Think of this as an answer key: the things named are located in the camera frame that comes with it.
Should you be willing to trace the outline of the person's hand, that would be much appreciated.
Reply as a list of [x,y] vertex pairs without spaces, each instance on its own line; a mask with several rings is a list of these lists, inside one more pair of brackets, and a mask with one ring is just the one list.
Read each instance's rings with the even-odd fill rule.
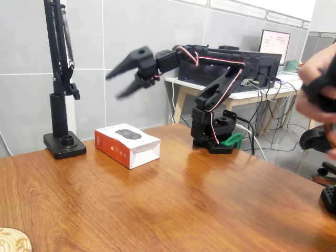
[[[312,81],[321,76],[319,69],[327,70],[333,57],[335,56],[335,44],[321,50],[313,55],[299,70],[299,77],[304,85],[309,85]],[[296,109],[305,117],[322,123],[335,123],[335,113],[326,113],[311,103],[306,94],[300,90],[297,96]]]

